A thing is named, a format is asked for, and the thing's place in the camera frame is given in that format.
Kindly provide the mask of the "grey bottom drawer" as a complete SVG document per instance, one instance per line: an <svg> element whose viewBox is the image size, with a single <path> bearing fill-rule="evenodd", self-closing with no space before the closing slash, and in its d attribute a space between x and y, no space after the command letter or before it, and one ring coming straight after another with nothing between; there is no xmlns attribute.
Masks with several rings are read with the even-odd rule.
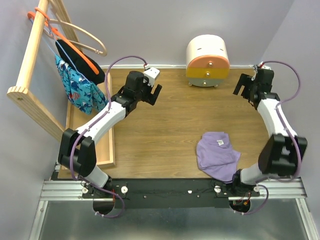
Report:
<svg viewBox="0 0 320 240"><path fill-rule="evenodd" d="M191 78L188 77L188 84L189 86L196 86L201 88L217 88L224 79L220 78Z"/></svg>

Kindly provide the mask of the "orange top drawer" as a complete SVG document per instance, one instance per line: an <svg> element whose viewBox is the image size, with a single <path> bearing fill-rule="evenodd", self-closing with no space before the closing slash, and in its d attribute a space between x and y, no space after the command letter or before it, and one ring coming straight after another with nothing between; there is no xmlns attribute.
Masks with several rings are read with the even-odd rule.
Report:
<svg viewBox="0 0 320 240"><path fill-rule="evenodd" d="M190 61L188 68L230 68L229 60L219 55L198 56Z"/></svg>

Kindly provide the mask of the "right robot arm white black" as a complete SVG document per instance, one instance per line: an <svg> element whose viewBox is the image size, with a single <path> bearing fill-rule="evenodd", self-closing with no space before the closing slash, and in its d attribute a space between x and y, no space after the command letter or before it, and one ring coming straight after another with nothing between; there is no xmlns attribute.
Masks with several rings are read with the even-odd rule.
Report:
<svg viewBox="0 0 320 240"><path fill-rule="evenodd" d="M257 163L237 170L230 191L241 196L266 180L289 182L298 177L308 141L290 126L282 110L282 101L272 92L274 71L257 66L254 75L241 74L233 91L240 94L260 114L269 139L259 154Z"/></svg>

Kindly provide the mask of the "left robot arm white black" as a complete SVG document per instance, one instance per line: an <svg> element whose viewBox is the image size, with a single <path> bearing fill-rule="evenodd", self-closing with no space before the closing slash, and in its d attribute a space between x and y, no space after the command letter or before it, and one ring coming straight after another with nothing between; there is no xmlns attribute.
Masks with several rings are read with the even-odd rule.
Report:
<svg viewBox="0 0 320 240"><path fill-rule="evenodd" d="M154 105L162 86L155 84L160 70L150 67L144 72L130 71L124 86L89 122L76 130L67 128L61 138L58 163L93 184L101 198L111 191L111 177L97 165L96 144L118 122L125 119L142 101Z"/></svg>

